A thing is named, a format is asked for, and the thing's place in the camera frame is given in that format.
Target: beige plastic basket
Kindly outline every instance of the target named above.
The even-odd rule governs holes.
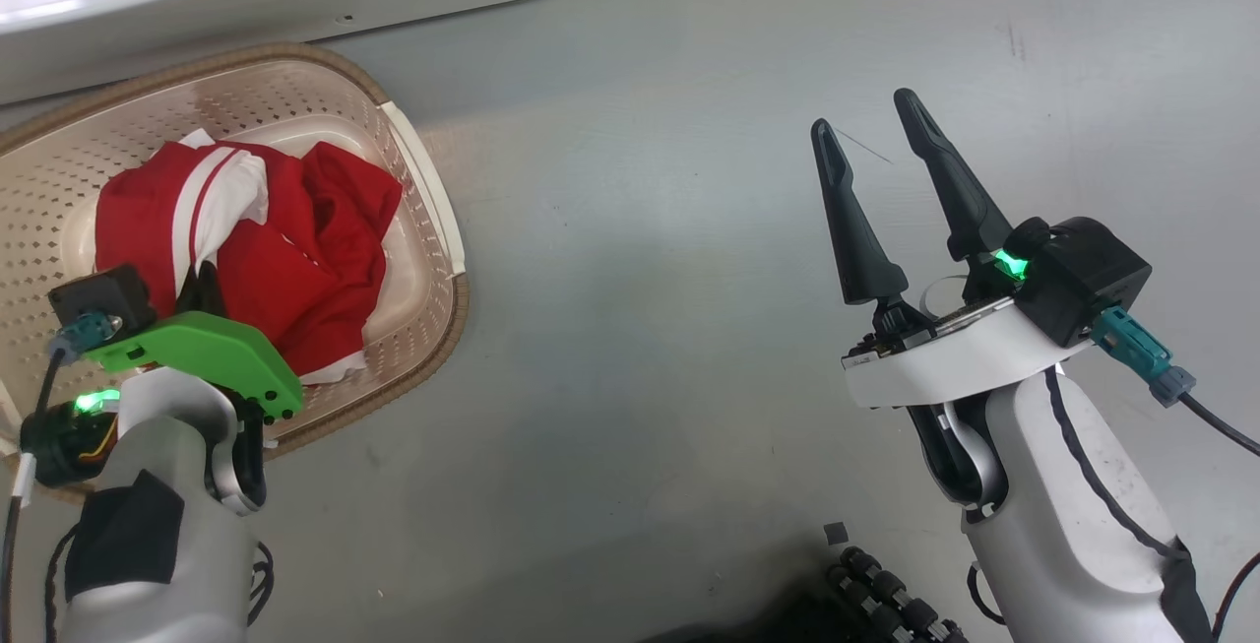
[[[391,171],[403,200],[388,270],[364,329],[368,369],[306,388],[268,427],[275,456],[377,410],[427,379],[464,330],[464,245],[413,126],[372,78],[333,52],[278,43],[132,78],[0,132],[0,450],[13,454],[58,328],[45,294],[92,271],[96,198],[111,177],[195,129],[302,155],[331,141]],[[89,361],[63,369],[53,402],[117,385]]]

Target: green bracket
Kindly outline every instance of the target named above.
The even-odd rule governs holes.
[[[272,419],[302,408],[302,383],[258,329],[202,311],[185,311],[139,335],[89,350],[106,372],[158,363],[256,401]]]

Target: red and white garment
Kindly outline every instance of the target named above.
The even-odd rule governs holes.
[[[189,270],[212,262],[228,316],[261,330],[304,385],[363,368],[398,182],[323,141],[299,160],[195,136],[101,190],[97,269],[134,265],[169,316]]]

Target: gray table surface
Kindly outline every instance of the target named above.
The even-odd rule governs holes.
[[[912,291],[955,274],[892,91],[915,88],[1007,216],[1106,222],[1137,315],[1260,434],[1251,303],[1260,0],[533,0],[329,43],[446,182],[472,311],[451,361],[271,464],[277,586],[253,639],[635,640],[737,620],[844,521],[971,640],[958,512],[908,419],[858,410],[808,141],[850,136]],[[53,101],[0,110],[14,124]],[[1260,463],[1099,354],[1094,397],[1215,609],[1260,550]],[[19,639],[69,507],[28,511]],[[1226,640],[1260,625],[1244,590]]]

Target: green light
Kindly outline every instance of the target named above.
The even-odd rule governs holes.
[[[1012,257],[1005,252],[1005,250],[998,250],[993,253],[993,257],[998,260],[998,269],[1002,270],[1002,274],[1005,274],[1017,281],[1023,280],[1024,270],[1028,269],[1027,261]]]
[[[101,388],[100,392],[91,392],[91,395],[79,395],[74,400],[74,408],[81,412],[94,412],[98,411],[105,402],[115,401],[122,397],[121,392],[116,388]]]

